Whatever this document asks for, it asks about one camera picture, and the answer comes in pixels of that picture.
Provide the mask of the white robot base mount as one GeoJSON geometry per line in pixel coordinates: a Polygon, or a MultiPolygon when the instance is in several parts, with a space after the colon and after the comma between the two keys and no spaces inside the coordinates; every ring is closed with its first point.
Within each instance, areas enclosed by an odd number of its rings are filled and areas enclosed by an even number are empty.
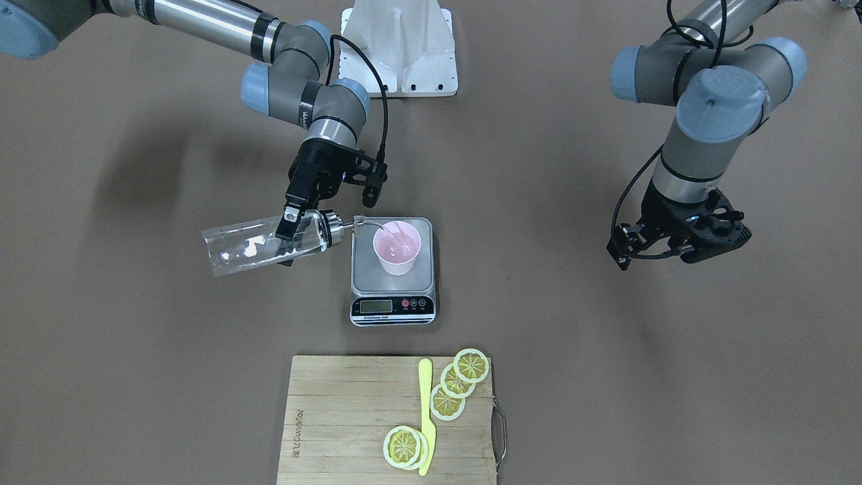
{"type": "Polygon", "coordinates": [[[453,16],[437,1],[357,1],[341,13],[341,35],[372,61],[391,98],[458,92],[453,16]]]}

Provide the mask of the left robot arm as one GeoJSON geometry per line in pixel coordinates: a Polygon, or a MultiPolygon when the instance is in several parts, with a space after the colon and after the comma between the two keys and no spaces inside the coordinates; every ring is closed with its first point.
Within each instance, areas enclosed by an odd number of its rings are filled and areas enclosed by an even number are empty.
{"type": "Polygon", "coordinates": [[[672,106],[665,142],[647,160],[653,168],[635,224],[611,223],[607,252],[619,268],[651,260],[695,263],[734,251],[751,239],[742,212],[717,184],[746,136],[801,85],[807,57],[793,40],[770,37],[746,47],[752,24],[776,1],[705,1],[652,45],[622,49],[610,86],[623,100],[672,106]]]}

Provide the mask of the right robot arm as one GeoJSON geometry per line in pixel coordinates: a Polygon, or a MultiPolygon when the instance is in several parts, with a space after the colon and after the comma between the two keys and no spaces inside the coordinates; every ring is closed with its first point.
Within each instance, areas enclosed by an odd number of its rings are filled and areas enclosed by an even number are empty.
{"type": "Polygon", "coordinates": [[[289,240],[300,219],[341,184],[363,187],[373,207],[386,181],[385,151],[375,158],[356,144],[370,96],[353,79],[328,79],[339,39],[319,22],[287,24],[240,1],[3,1],[2,51],[39,59],[99,13],[141,18],[252,57],[241,83],[244,104],[307,130],[290,167],[276,237],[289,240]]]}

